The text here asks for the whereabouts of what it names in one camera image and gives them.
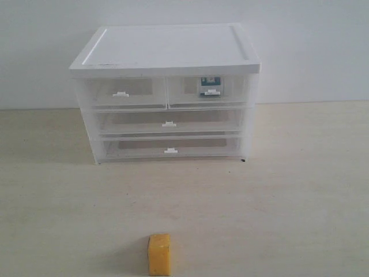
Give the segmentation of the clear wide drawer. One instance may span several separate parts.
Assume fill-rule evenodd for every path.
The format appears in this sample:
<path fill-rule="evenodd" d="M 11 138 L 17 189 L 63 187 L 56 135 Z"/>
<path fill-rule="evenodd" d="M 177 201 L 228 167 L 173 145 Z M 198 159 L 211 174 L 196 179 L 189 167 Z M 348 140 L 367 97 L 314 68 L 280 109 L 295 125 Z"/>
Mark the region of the clear wide drawer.
<path fill-rule="evenodd" d="M 163 137 L 103 142 L 107 160 L 246 156 L 239 136 Z"/>
<path fill-rule="evenodd" d="M 102 135 L 239 131 L 243 129 L 243 118 L 244 111 L 240 109 L 96 114 Z"/>

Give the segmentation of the white teal labelled bottle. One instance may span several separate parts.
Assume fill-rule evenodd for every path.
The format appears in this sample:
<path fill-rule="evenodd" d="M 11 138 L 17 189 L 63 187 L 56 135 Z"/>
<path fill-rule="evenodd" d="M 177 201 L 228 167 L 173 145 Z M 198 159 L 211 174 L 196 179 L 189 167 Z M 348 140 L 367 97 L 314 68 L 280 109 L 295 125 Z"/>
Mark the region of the white teal labelled bottle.
<path fill-rule="evenodd" d="M 201 77 L 199 84 L 199 96 L 204 98 L 217 98 L 223 93 L 221 77 Z"/>

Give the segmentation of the clear bottom wide drawer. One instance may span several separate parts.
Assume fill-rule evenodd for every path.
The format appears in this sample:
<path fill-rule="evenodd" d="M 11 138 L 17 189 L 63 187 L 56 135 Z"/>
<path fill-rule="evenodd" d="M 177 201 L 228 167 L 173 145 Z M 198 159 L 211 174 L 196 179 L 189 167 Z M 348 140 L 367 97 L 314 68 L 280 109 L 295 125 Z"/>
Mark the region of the clear bottom wide drawer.
<path fill-rule="evenodd" d="M 107 160 L 246 156 L 239 136 L 163 137 L 103 142 Z"/>

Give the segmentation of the white plastic drawer cabinet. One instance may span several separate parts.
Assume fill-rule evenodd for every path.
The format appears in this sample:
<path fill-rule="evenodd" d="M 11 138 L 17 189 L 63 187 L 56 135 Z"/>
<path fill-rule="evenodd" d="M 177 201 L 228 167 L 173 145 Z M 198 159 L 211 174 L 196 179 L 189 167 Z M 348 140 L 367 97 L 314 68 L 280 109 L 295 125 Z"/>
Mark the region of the white plastic drawer cabinet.
<path fill-rule="evenodd" d="M 69 69 L 93 157 L 97 164 L 131 160 L 103 158 L 105 154 L 103 142 L 106 140 L 158 139 L 182 136 L 239 136 L 242 138 L 246 156 L 222 157 L 235 157 L 242 161 L 246 161 L 249 157 L 255 103 L 252 107 L 244 108 L 177 109 L 169 108 L 167 93 L 168 78 L 186 76 L 253 75 L 257 77 L 258 90 L 261 61 L 252 48 L 244 29 L 238 23 L 101 27 L 78 54 Z M 166 108 L 94 109 L 88 101 L 85 82 L 89 79 L 101 78 L 162 78 L 165 81 Z M 239 131 L 102 135 L 99 133 L 96 119 L 98 113 L 231 109 L 244 111 L 243 129 Z"/>

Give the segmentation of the clear middle wide drawer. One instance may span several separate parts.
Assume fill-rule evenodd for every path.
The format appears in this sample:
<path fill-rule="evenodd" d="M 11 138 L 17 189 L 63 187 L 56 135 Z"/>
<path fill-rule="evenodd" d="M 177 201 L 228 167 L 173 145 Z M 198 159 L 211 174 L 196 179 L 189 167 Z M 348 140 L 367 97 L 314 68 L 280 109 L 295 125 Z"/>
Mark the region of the clear middle wide drawer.
<path fill-rule="evenodd" d="M 243 118 L 244 111 L 240 109 L 96 114 L 102 135 L 239 131 L 243 129 Z"/>

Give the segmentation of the yellow cheese block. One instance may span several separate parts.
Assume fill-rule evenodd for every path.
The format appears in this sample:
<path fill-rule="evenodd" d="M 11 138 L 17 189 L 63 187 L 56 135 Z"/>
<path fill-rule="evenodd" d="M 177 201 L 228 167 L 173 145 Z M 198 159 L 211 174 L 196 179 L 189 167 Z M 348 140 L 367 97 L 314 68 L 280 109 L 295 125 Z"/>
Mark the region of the yellow cheese block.
<path fill-rule="evenodd" d="M 152 234 L 148 242 L 150 276 L 171 275 L 171 237 L 169 234 Z"/>

